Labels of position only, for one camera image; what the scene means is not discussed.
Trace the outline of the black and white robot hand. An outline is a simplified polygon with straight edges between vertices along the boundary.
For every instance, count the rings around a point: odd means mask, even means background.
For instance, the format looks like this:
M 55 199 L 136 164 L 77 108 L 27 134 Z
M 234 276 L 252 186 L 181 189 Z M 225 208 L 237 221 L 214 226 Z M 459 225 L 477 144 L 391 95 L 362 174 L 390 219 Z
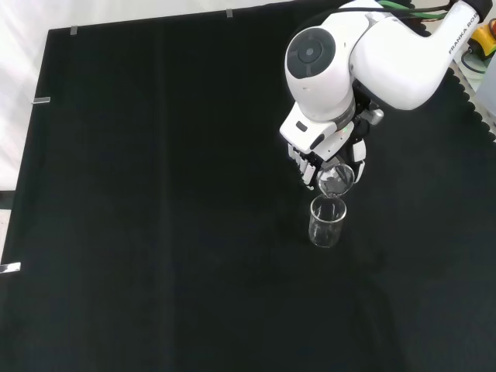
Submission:
M 296 163 L 303 185 L 312 190 L 329 168 L 345 164 L 357 183 L 365 168 L 365 136 L 370 123 L 357 116 L 339 128 L 333 121 L 317 123 L 293 112 L 280 127 L 288 145 L 288 156 Z

